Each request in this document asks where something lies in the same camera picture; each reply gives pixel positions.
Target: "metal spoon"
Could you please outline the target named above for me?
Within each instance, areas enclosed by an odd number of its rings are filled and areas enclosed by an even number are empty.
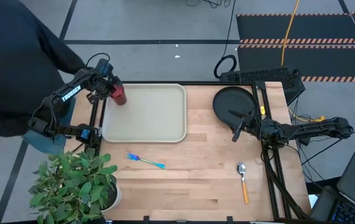
[[[250,199],[248,197],[247,185],[245,184],[245,179],[244,179],[244,174],[245,174],[245,165],[244,165],[244,163],[239,162],[237,164],[237,172],[241,175],[242,192],[244,193],[244,202],[246,204],[249,204],[250,203]]]

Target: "wooden table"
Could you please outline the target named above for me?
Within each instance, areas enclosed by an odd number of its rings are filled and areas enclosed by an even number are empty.
[[[150,220],[226,221],[227,216],[233,216],[235,221],[273,220],[260,143],[247,133],[242,133],[236,143],[232,142],[232,131],[212,110],[212,99],[223,87],[185,86],[187,136],[179,143],[110,143],[103,140],[100,154],[111,154],[110,164],[118,166],[115,176],[123,191],[121,203],[104,214],[106,219],[142,220],[149,215]],[[242,88],[251,92],[249,86]],[[73,125],[89,122],[92,106],[86,94],[77,96]],[[267,95],[272,118],[289,123],[281,83],[267,83]],[[78,145],[76,140],[68,140],[65,150]],[[128,152],[163,163],[166,169],[130,161],[126,158]],[[285,147],[280,149],[280,157],[289,193],[309,213],[311,208],[297,152]],[[241,178],[236,170],[240,161],[247,167],[248,205],[244,204]],[[277,188],[276,195],[280,216],[284,217]]]

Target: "beige tray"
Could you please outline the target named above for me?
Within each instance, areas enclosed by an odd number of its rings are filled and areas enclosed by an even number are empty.
[[[108,98],[102,134],[108,142],[179,142],[187,133],[186,90],[178,84],[124,84],[127,102]]]

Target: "person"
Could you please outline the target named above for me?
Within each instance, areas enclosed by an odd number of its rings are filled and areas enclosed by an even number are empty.
[[[57,38],[18,0],[0,0],[0,136],[22,136],[36,149],[57,154],[65,137],[46,138],[29,130],[28,120],[42,100],[65,83],[58,70],[74,74],[81,58]],[[74,101],[59,111],[69,124]],[[50,113],[36,117],[49,121]]]

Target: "black metal frame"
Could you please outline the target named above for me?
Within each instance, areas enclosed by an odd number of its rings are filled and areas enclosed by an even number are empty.
[[[265,115],[267,118],[272,118],[272,114],[270,112],[270,106],[269,106],[269,102],[268,102],[268,96],[267,96],[267,91],[266,91],[266,86],[265,86],[265,82],[246,82],[246,83],[233,83],[233,82],[218,82],[218,81],[191,81],[191,82],[187,82],[187,81],[130,81],[130,82],[124,82],[126,84],[128,83],[134,83],[134,84],[149,84],[149,83],[160,83],[160,84],[179,84],[179,85],[232,85],[232,86],[237,86],[237,85],[245,85],[245,86],[251,86],[252,88],[252,95],[255,97],[258,105],[258,113],[260,114],[260,105],[259,105],[259,100],[258,100],[258,89],[261,90],[262,92],[262,98],[263,98],[263,104],[265,107]],[[93,126],[94,122],[95,122],[95,118],[97,116],[97,108],[98,108],[98,102],[96,102],[95,104],[93,104],[93,108],[92,108],[92,113],[90,115],[90,125]],[[102,106],[102,110],[101,110],[101,115],[100,115],[100,123],[99,123],[99,127],[101,128],[103,126],[103,118],[104,118],[104,112],[105,112],[105,103],[103,103]],[[100,154],[100,148],[101,148],[101,143],[98,149],[95,149],[95,154],[99,155]],[[265,146],[262,144],[262,150],[266,150]],[[284,175],[283,175],[283,169],[282,169],[282,164],[281,164],[281,160],[280,160],[280,155],[278,152],[278,149],[274,149],[273,150],[273,155],[274,155],[274,161],[275,161],[275,166],[276,166],[276,172],[277,172],[277,176],[279,178],[279,180],[281,181],[283,187],[285,188],[285,182],[284,182]],[[264,154],[264,158],[265,161],[269,161],[270,158],[268,156],[268,154]],[[272,207],[272,212],[273,212],[273,219],[276,220],[281,220],[280,218],[280,214],[278,211],[278,204],[277,204],[277,198],[276,198],[276,193],[275,193],[275,186],[273,183],[273,180],[267,175],[267,182],[268,182],[268,189],[269,189],[269,194],[270,194],[270,203],[271,203],[271,207]],[[288,202],[282,197],[282,201],[283,201],[283,208],[284,208],[284,212],[285,212],[285,218],[287,219],[291,219],[291,210],[290,210],[290,206],[288,205]],[[169,221],[151,221],[151,223],[170,223],[172,220]],[[144,217],[143,221],[128,221],[128,220],[113,220],[113,223],[121,223],[121,224],[125,224],[125,223],[150,223],[150,221],[148,220],[148,218]],[[233,222],[232,218],[231,218],[231,222],[232,223],[248,223],[248,222]],[[226,222],[195,222],[195,221],[185,221],[185,223],[215,223],[215,224],[219,224],[219,223],[226,223]]]

